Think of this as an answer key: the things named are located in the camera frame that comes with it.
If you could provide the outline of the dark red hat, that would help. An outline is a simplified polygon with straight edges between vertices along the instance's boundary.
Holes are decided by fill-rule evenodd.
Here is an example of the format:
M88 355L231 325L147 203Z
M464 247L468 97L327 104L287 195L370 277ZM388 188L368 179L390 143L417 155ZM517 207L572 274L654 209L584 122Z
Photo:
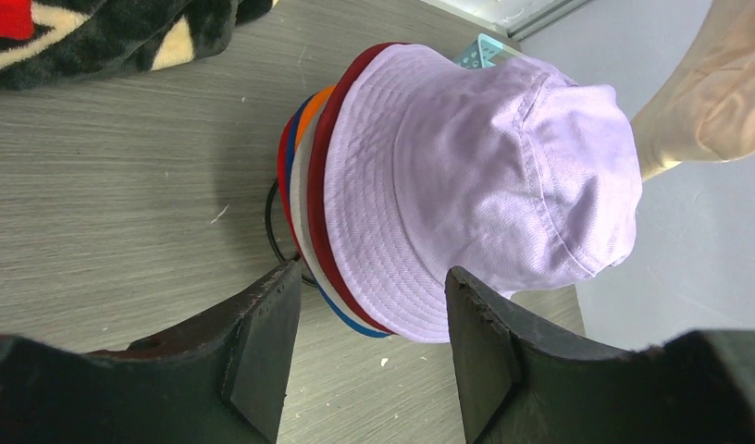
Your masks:
M333 284L342 299L348 303L348 306L353 311L358 313L361 319L373 327L389 332L390 335L392 332L387 327L382 326L379 322L372 319L366 314L365 310L355 302L351 292L347 289L347 286L342 280L329 243L325 218L323 185L328 147L344 98L367 65L369 65L369 63L379 55L380 52L391 46L391 43L379 43L363 51L363 53L356 57L351 65L348 66L345 73L336 84L336 88L328 99L328 102L319 117L318 123L316 124L307 189L307 214L309 216L312 243L315 248L317 260L322 266L326 277L329 279L329 282Z

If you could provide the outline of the black wire hat stand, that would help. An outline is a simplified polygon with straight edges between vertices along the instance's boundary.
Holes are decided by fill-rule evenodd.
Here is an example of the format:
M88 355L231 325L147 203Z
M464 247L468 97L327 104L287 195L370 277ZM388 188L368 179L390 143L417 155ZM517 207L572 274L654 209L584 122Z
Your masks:
M316 281L313 279L312 272L308 268L298 249L294 247L293 252L290 253L284 247L281 236L283 234L291 234L291 229L285 229L281 224L279 224L278 226L276 225L276 215L278 214L276 203L278 201L278 198L278 179L274 179L266 194L263 214L264 228L269 248L279 262L293 260L298 262L299 264L302 264L302 283L310 288L315 288Z

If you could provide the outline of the orange hat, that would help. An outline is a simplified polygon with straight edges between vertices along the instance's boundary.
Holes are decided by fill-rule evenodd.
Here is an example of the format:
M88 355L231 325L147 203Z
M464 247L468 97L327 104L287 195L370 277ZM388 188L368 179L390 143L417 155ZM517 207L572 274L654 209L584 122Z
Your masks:
M292 148L293 151L297 150L301 138L306 133L313 117L326 105L328 98L334 92L335 88L336 84L331 85L311 96L305 103L296 125L296 135L294 136L294 144Z

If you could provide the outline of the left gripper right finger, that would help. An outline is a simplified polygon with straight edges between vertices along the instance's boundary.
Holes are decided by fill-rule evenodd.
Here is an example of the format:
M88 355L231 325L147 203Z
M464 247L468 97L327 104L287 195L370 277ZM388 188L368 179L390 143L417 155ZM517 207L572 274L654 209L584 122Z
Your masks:
M445 295L469 443L755 443L755 330L693 330L623 351L461 267Z

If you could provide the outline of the blue bucket hat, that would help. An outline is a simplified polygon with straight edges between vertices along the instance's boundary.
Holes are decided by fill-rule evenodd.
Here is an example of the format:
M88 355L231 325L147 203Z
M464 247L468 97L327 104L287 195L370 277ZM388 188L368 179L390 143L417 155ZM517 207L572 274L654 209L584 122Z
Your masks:
M306 99L283 130L278 148L278 188L286 219L296 244L297 257L305 261L316 288L329 308L348 327L370 338L386 338L389 332L369 325L353 311L340 296L316 258L310 236L309 220L305 215L307 191L305 170L310 164L309 145L315 137L315 126L334 88L329 86Z

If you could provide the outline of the beige bucket hat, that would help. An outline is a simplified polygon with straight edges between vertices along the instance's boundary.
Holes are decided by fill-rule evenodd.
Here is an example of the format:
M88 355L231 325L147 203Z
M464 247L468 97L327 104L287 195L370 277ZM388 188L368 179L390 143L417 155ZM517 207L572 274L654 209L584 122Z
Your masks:
M755 153L755 1L715 1L672 75L631 121L643 179Z

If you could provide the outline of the light blue plastic basket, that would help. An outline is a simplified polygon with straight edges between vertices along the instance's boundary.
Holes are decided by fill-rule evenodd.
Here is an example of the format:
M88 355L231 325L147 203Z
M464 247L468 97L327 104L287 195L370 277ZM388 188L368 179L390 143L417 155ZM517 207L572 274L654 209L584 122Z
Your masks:
M485 33L477 38L453 62L468 69L491 68L500 63L523 54L511 46Z

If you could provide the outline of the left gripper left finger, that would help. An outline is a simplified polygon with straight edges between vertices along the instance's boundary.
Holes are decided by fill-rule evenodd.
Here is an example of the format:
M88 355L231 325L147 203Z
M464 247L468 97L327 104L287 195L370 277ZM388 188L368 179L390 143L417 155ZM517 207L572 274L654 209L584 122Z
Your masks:
M123 351L0 335L0 443L273 443L301 308L301 268Z

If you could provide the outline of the lilac bucket hat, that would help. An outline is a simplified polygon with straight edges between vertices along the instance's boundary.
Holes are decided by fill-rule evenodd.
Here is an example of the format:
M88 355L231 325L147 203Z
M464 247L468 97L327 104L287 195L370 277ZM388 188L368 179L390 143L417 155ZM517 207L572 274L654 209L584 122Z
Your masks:
M594 278L634 248L642 180L610 85L526 56L468 69L391 43L360 54L330 103L330 249L394 334L448 341L455 266L509 298Z

